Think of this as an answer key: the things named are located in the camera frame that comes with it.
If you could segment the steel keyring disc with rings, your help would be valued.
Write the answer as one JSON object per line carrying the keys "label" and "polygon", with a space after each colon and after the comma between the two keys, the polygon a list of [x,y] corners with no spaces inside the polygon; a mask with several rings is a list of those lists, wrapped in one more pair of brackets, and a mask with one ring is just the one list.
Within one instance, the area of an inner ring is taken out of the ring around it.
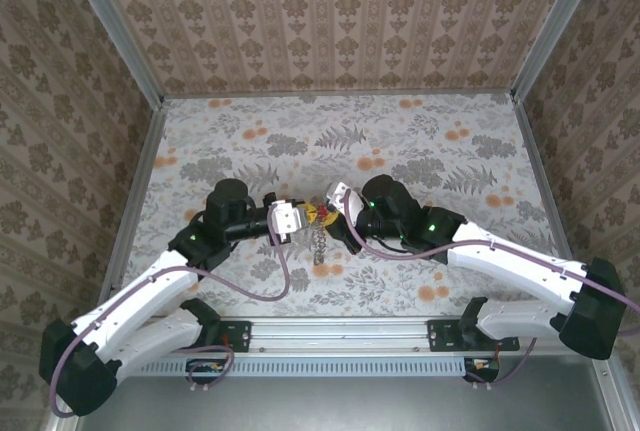
{"label": "steel keyring disc with rings", "polygon": [[[324,201],[322,201],[318,197],[314,197],[311,201],[317,207],[319,205],[326,205]],[[324,219],[319,217],[319,220],[314,224],[311,224],[311,242],[312,242],[312,254],[313,254],[313,265],[319,266],[325,262],[325,252],[327,247],[327,237],[326,231],[323,226]]]}

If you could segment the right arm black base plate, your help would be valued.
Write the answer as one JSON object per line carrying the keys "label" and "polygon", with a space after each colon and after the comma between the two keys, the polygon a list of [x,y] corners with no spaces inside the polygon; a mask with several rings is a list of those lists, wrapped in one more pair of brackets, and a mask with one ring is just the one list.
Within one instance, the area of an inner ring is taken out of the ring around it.
{"label": "right arm black base plate", "polygon": [[476,326],[461,324],[459,319],[436,319],[427,322],[429,347],[432,352],[518,351],[517,338],[495,340]]}

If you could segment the aluminium table side rail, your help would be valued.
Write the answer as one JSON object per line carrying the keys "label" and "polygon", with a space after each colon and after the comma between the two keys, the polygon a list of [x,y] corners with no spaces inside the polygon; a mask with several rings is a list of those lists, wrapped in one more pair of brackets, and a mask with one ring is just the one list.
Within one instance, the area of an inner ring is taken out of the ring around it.
{"label": "aluminium table side rail", "polygon": [[561,258],[572,259],[573,253],[564,231],[562,220],[553,197],[552,189],[544,169],[543,161],[537,147],[531,125],[521,101],[514,101],[514,112],[559,256]]}
{"label": "aluminium table side rail", "polygon": [[99,304],[119,288],[126,272],[165,121],[166,109],[163,106],[154,109],[98,297]]}

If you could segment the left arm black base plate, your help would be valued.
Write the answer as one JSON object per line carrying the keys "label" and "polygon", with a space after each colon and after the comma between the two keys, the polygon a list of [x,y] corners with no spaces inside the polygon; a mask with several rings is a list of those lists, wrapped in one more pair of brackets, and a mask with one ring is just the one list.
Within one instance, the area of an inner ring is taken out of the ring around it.
{"label": "left arm black base plate", "polygon": [[205,346],[226,346],[235,352],[246,353],[251,341],[252,323],[250,321],[218,321],[206,324],[196,341],[182,349],[196,349]]}

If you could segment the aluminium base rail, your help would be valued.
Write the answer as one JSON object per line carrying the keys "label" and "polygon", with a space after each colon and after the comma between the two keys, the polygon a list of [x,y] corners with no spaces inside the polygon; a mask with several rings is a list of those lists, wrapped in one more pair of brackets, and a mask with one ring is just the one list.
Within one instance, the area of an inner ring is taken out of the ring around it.
{"label": "aluminium base rail", "polygon": [[529,346],[528,334],[515,336],[518,351],[432,352],[427,322],[442,317],[409,318],[229,318],[225,321],[252,323],[249,350],[245,354],[320,355],[433,353],[437,355],[484,356],[499,352],[516,355]]}

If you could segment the grey metal panel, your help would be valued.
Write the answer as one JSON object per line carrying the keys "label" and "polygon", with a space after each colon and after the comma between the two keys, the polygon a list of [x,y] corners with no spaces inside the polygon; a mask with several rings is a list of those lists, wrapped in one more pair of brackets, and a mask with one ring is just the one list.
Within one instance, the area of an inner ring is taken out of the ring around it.
{"label": "grey metal panel", "polygon": [[132,378],[96,412],[47,431],[625,431],[590,362],[535,356],[510,381],[461,378],[227,378],[190,390]]}

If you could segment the aluminium table end rail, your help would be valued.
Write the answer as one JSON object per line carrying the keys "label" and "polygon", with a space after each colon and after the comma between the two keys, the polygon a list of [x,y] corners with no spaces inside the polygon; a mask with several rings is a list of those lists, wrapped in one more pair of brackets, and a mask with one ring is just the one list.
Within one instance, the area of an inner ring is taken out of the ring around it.
{"label": "aluminium table end rail", "polygon": [[307,90],[307,91],[264,91],[264,92],[226,92],[209,94],[166,94],[163,102],[182,99],[234,99],[234,98],[281,98],[281,97],[321,97],[321,96],[400,96],[400,95],[477,95],[507,94],[512,95],[509,88],[468,88],[468,89],[379,89],[379,90]]}

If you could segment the aluminium frame post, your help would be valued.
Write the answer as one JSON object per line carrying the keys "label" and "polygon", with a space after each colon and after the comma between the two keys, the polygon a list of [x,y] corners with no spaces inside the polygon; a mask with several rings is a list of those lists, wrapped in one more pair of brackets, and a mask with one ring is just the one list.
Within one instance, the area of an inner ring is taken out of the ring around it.
{"label": "aluminium frame post", "polygon": [[555,0],[551,6],[549,14],[511,86],[511,95],[516,103],[523,102],[531,91],[563,32],[568,28],[580,2],[581,0]]}
{"label": "aluminium frame post", "polygon": [[153,112],[162,108],[164,92],[146,62],[141,46],[115,0],[88,0]]}

